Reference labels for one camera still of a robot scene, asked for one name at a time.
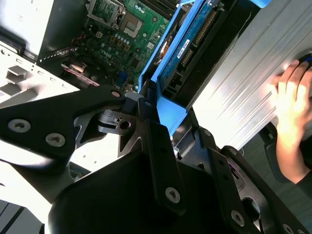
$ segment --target person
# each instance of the person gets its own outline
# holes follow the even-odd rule
[[[312,120],[310,86],[312,68],[308,62],[298,60],[286,69],[284,74],[273,79],[278,116],[276,155],[282,174],[297,184],[312,199],[312,171],[306,166],[300,142],[307,124]]]

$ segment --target label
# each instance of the label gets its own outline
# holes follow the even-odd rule
[[[186,49],[186,47],[188,46],[189,43],[190,43],[190,40],[187,39],[186,42],[184,43],[184,46],[183,46],[182,49],[180,50],[180,53],[177,55],[177,58],[178,58],[178,59],[182,56],[183,52],[185,51],[185,49]]]

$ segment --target motherboard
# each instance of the motherboard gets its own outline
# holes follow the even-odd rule
[[[115,86],[137,91],[169,19],[138,0],[92,0],[88,17],[80,49],[115,76]]]

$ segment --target hand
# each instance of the hand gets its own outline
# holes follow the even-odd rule
[[[308,62],[295,60],[283,75],[273,79],[273,95],[278,116],[278,137],[288,146],[299,146],[306,126],[312,120],[309,97],[312,69]]]

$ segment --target screw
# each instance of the screw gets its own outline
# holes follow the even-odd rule
[[[174,204],[178,204],[181,200],[179,192],[172,187],[166,188],[166,197]]]
[[[145,104],[150,107],[152,106],[148,101],[146,101]]]
[[[233,155],[237,155],[237,152],[236,152],[235,149],[230,148],[230,151],[231,151],[231,153],[232,153]]]
[[[8,128],[16,133],[26,133],[31,129],[31,124],[24,119],[14,119],[8,123]]]
[[[120,94],[118,92],[116,92],[116,91],[112,91],[112,95],[117,97],[117,98],[120,97]]]
[[[45,137],[45,141],[53,147],[62,147],[65,145],[65,137],[59,133],[50,133]]]
[[[293,230],[286,223],[283,224],[283,228],[288,234],[294,234]]]
[[[205,133],[207,136],[209,136],[209,137],[211,136],[211,133],[210,133],[208,130],[206,130],[206,129],[204,130],[204,133]]]
[[[240,227],[245,226],[245,220],[239,212],[234,211],[234,210],[231,211],[231,217],[234,220],[234,222],[237,223]]]

